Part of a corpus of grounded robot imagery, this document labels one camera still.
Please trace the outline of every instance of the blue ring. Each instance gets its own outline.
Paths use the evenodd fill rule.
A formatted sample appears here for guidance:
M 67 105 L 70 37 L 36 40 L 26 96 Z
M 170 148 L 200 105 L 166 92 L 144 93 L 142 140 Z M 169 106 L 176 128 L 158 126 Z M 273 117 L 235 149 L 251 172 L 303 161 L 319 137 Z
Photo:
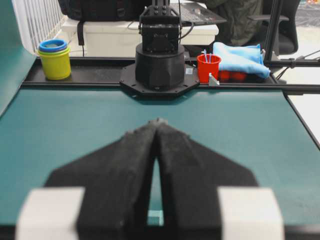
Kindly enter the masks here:
M 39 50 L 45 53 L 55 53 L 55 52 L 65 50 L 66 48 L 67 48 L 67 43 L 65 40 L 62 40 L 62 39 L 47 40 L 39 44 Z

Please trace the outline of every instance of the yellow cup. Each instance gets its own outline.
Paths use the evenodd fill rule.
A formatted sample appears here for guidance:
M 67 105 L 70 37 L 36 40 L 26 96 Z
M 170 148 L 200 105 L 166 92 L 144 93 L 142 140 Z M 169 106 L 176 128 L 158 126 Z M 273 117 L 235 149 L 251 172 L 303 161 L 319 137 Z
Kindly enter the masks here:
M 70 48 L 66 50 L 53 52 L 38 51 L 41 58 L 44 75 L 49 80 L 62 80 L 70 76 L 71 66 L 69 58 Z

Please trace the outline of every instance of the black backpack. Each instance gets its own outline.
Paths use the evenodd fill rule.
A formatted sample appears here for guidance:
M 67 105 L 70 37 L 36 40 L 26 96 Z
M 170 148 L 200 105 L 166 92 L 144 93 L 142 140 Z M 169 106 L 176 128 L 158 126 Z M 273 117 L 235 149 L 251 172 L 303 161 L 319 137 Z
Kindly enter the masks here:
M 70 19 L 90 22 L 137 20 L 152 0 L 58 0 Z

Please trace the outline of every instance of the laptop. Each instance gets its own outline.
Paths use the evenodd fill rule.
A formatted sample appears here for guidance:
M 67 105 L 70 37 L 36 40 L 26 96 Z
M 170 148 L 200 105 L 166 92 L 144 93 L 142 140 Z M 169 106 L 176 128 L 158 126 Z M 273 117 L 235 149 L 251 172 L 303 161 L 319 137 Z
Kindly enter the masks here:
M 179 3 L 171 3 L 170 7 L 179 13 Z M 227 21 L 196 2 L 181 3 L 180 9 L 181 20 L 183 22 L 193 22 L 195 26 L 222 24 Z

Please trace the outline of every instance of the red object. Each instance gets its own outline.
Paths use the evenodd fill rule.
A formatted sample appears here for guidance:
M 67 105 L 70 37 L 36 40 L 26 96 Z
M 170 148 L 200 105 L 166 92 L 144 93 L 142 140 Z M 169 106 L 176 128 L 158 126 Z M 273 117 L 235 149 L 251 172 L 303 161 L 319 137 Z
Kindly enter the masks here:
M 205 55 L 199 55 L 196 59 L 198 62 L 198 77 L 201 84 L 209 83 L 209 73 L 214 76 L 215 79 L 218 79 L 219 73 L 219 63 L 221 62 L 221 58 L 212 55 L 211 62 L 206 62 Z
M 239 71 L 219 71 L 218 80 L 220 83 L 243 83 L 247 73 Z

